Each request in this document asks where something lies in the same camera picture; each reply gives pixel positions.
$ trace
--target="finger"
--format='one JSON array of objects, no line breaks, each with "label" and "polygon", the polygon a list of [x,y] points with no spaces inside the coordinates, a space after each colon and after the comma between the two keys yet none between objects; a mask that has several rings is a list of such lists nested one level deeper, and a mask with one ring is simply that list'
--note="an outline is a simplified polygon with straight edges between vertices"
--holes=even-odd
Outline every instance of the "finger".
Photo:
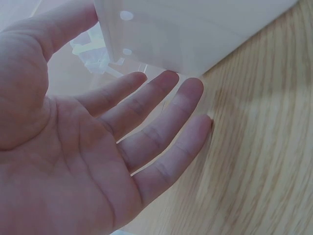
[{"label": "finger", "polygon": [[208,116],[193,118],[163,156],[133,176],[144,207],[182,175],[200,152],[211,130],[212,121]]},{"label": "finger", "polygon": [[50,12],[21,21],[5,31],[35,38],[48,61],[68,41],[94,26],[98,21],[90,0],[70,1]]},{"label": "finger", "polygon": [[200,80],[187,79],[159,117],[117,145],[131,173],[159,155],[172,142],[193,113],[202,92]]},{"label": "finger", "polygon": [[146,80],[147,76],[144,73],[130,73],[103,88],[80,95],[76,99],[92,116],[98,116],[136,91]]},{"label": "finger", "polygon": [[104,113],[99,120],[119,140],[132,131],[178,83],[176,73],[165,71],[137,93]]}]

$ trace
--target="white plastic piece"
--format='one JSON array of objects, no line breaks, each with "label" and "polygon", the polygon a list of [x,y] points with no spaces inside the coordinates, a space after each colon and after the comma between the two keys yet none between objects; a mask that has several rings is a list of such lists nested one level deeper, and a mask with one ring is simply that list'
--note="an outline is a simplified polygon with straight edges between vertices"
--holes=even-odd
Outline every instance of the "white plastic piece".
[{"label": "white plastic piece", "polygon": [[132,50],[129,50],[129,49],[124,48],[124,49],[123,49],[123,54],[124,54],[124,55],[131,55],[131,54],[132,54]]},{"label": "white plastic piece", "polygon": [[121,19],[124,21],[130,21],[134,18],[133,13],[129,11],[121,11],[119,15]]},{"label": "white plastic piece", "polygon": [[[110,58],[99,24],[80,34],[74,40],[70,41],[70,44],[73,47],[72,53],[79,56],[90,72],[95,74],[107,72],[114,77],[123,76],[122,73],[109,66]],[[121,58],[115,64],[122,65],[123,62],[124,59]]]},{"label": "white plastic piece", "polygon": [[[94,0],[109,58],[199,76],[297,0]],[[121,12],[133,16],[121,19]]]}]

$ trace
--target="hand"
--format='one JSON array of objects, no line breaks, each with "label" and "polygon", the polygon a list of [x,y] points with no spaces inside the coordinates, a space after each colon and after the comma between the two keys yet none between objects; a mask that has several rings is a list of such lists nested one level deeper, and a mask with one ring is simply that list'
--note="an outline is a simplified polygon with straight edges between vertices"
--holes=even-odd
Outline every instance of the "hand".
[{"label": "hand", "polygon": [[166,71],[145,85],[132,73],[100,90],[47,97],[47,61],[97,22],[76,1],[14,24],[0,34],[0,233],[110,233],[131,221],[184,172],[211,131],[211,119],[188,122],[203,92],[188,79],[166,111],[122,140],[177,84]]}]

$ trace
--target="hole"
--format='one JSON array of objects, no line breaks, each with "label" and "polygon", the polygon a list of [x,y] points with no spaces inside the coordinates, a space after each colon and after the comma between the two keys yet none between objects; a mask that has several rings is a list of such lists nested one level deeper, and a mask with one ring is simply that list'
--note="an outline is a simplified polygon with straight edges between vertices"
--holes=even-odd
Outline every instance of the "hole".
[{"label": "hole", "polygon": [[123,54],[124,54],[124,55],[131,55],[131,54],[132,54],[132,50],[129,50],[129,49],[124,48],[124,49],[123,49]]},{"label": "hole", "polygon": [[122,20],[124,21],[130,21],[134,18],[134,15],[132,12],[129,11],[121,11],[119,13],[119,16],[121,17]]}]

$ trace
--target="light wood surface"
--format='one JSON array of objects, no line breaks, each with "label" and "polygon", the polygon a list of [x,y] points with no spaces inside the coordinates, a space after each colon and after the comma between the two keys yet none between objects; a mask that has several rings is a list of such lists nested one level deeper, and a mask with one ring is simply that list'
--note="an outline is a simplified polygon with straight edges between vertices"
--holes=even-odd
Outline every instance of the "light wood surface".
[{"label": "light wood surface", "polygon": [[313,0],[204,76],[215,120],[182,178],[124,229],[136,235],[313,235]]}]

